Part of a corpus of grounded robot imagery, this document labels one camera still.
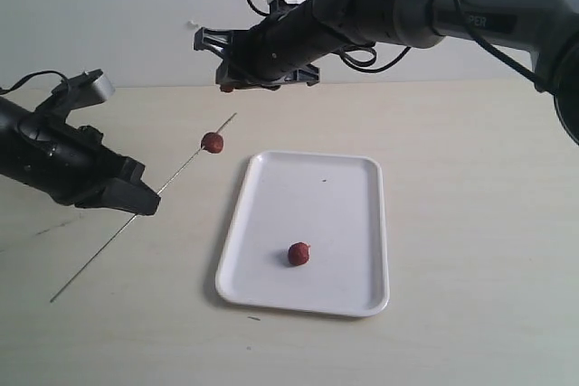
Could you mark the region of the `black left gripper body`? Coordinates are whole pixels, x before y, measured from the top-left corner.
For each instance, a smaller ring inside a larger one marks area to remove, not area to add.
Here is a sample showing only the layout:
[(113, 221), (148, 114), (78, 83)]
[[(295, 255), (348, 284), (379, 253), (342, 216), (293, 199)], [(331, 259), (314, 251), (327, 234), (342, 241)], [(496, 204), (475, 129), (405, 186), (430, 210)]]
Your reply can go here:
[(142, 182), (144, 166), (105, 147), (103, 135), (93, 127), (33, 123), (24, 124), (23, 133), (17, 147), (17, 180), (58, 204), (74, 205), (108, 179)]

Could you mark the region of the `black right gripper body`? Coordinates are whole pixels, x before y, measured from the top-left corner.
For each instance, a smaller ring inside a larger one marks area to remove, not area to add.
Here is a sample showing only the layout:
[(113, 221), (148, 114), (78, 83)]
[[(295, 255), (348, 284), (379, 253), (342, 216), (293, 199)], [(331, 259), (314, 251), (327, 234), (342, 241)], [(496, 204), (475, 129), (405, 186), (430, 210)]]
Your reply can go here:
[(328, 55), (362, 50), (374, 44), (356, 35), (347, 22), (348, 0), (307, 0), (239, 30), (233, 52), (223, 61), (256, 79), (276, 80)]

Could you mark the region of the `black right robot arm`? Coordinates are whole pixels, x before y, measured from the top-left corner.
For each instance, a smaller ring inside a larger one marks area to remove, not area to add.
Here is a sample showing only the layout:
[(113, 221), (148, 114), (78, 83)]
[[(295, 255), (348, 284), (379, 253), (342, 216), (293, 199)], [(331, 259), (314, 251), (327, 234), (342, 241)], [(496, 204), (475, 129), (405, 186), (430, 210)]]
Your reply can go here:
[(193, 47), (221, 63), (223, 91), (319, 81), (316, 61), (337, 55), (349, 68), (376, 74), (378, 43), (405, 52), (447, 37), (471, 40), (553, 97), (567, 135), (578, 136), (578, 0), (264, 0), (268, 10), (246, 30), (196, 31)]

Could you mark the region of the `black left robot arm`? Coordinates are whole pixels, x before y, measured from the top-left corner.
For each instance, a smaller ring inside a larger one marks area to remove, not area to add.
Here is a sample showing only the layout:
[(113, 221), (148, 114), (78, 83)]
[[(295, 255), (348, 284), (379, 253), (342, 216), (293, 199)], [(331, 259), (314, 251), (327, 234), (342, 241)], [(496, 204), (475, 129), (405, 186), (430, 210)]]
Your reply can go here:
[(160, 196), (142, 181), (145, 166), (102, 144), (91, 126), (1, 99), (1, 175), (82, 209), (156, 213)]

